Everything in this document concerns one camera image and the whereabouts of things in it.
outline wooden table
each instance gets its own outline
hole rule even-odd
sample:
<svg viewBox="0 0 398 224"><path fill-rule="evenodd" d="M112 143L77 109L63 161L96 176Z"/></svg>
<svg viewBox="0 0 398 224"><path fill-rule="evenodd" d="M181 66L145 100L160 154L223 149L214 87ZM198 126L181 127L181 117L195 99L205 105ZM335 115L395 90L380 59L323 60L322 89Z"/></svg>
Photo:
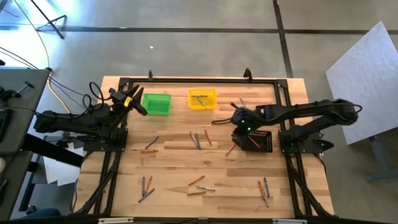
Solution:
<svg viewBox="0 0 398 224"><path fill-rule="evenodd" d="M108 97L109 88L118 88L120 77L104 77L102 91ZM292 104L308 103L304 80L287 79ZM112 216L129 217L214 217L214 218L293 218L292 198L285 158L280 152L277 131L279 125L262 127L272 131L273 153L245 152L238 146L225 158L232 146L231 133L235 126L212 126L214 119L229 118L242 98L246 106L274 104L273 86L266 84L193 84L193 83L136 83L144 93L168 93L172 105L168 116L141 116L136 111L129 114L127 122L129 139L122 153L114 195ZM218 106L215 110L198 111L188 107L189 88L216 88ZM311 118L296 119L305 124ZM205 129L213 143L205 137ZM198 150L189 132L198 133L202 150ZM159 139L151 149L155 154L140 153L156 136ZM78 179L78 210L98 185L103 152L92 153L81 167ZM321 162L311 154L303 155L307 184L324 208L333 213L325 171ZM142 197L142 177L155 192L138 204ZM206 175L199 184L212 187L216 192L187 196L196 192L188 183ZM261 199L257 181L267 177L272 195L267 208ZM297 191L300 208L304 211L302 192ZM105 190L102 209L106 202Z"/></svg>

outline green bin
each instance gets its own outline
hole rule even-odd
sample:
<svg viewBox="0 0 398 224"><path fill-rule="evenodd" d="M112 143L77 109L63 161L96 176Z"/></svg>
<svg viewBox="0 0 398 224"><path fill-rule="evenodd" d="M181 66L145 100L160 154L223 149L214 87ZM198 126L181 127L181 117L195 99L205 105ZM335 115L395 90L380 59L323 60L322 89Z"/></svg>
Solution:
<svg viewBox="0 0 398 224"><path fill-rule="evenodd" d="M145 93L142 106L148 111L148 114L168 115L171 101L170 94Z"/></svg>

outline concrete floor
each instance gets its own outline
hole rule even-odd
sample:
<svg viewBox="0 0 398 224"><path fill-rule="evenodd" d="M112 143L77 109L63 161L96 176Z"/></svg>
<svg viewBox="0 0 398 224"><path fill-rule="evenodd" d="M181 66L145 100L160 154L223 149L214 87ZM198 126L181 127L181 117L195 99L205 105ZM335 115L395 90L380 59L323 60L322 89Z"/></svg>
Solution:
<svg viewBox="0 0 398 224"><path fill-rule="evenodd" d="M68 26L90 27L217 27L275 29L272 0L48 0L36 1L49 18L68 16ZM30 1L19 0L33 23L45 23ZM286 29L370 29L383 20L398 29L395 0L280 0ZM15 3L4 7L19 17L0 12L1 24L27 24ZM2 47L25 57L38 67L47 66L40 40L29 26L0 31ZM240 77L246 67L255 77L286 77L278 34L110 33L67 32L65 40L55 33L41 33L58 81L78 91L88 82L101 83L105 75L197 75ZM331 98L325 72L362 35L287 34L294 77L304 78L310 101ZM392 35L398 47L398 35ZM17 62L6 61L10 66ZM82 109L62 92L74 113ZM38 111L64 112L45 90ZM368 142L346 146L340 127L324 131L335 147L325 153L328 183L335 212L344 218L398 223L398 181L367 183L364 176L378 171ZM398 165L392 130L381 136ZM31 204L57 207L68 212L73 186L42 185ZM15 212L13 217L21 216Z"/></svg>

